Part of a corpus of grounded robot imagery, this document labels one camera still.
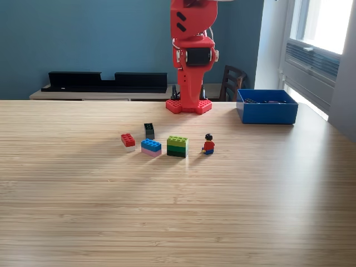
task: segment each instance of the window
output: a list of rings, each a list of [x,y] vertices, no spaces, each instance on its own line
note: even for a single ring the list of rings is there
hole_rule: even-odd
[[[342,54],[353,0],[295,0],[290,38]]]
[[[312,110],[314,110],[318,115],[320,115],[323,119],[328,121],[329,116],[321,111],[319,108],[316,107],[316,105],[312,104],[310,101],[308,101],[305,97],[303,97],[301,94],[297,93],[296,90],[292,89],[288,85],[284,85],[284,90],[298,103],[303,103],[306,104],[308,107],[310,107]]]
[[[353,0],[289,0],[280,62],[285,84],[326,114],[339,72]]]

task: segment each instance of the green lego brick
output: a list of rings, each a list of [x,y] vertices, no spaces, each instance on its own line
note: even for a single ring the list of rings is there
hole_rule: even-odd
[[[182,153],[182,152],[175,152],[175,151],[167,151],[168,156],[173,156],[173,157],[187,157],[188,154]]]
[[[170,136],[167,139],[168,146],[180,146],[180,147],[188,147],[189,140],[188,138],[179,137],[179,136]]]
[[[167,151],[174,151],[180,153],[187,153],[188,147],[181,147],[181,146],[167,146]]]

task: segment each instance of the lime green lego brick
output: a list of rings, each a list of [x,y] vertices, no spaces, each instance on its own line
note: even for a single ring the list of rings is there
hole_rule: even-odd
[[[188,147],[181,147],[181,146],[167,146],[167,151],[174,151],[174,152],[182,152],[187,153]]]
[[[189,139],[180,136],[170,136],[167,139],[168,146],[180,146],[180,147],[188,147]]]

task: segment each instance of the black tray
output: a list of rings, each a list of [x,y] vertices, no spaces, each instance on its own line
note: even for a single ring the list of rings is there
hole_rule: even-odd
[[[115,80],[102,80],[101,72],[49,74],[50,87],[42,92],[166,93],[167,73],[115,73]]]

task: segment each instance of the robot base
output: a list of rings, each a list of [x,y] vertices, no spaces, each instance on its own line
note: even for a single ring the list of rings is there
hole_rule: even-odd
[[[196,108],[183,108],[180,100],[168,100],[166,102],[166,108],[174,114],[186,112],[202,115],[212,109],[212,102],[210,100],[200,100]]]

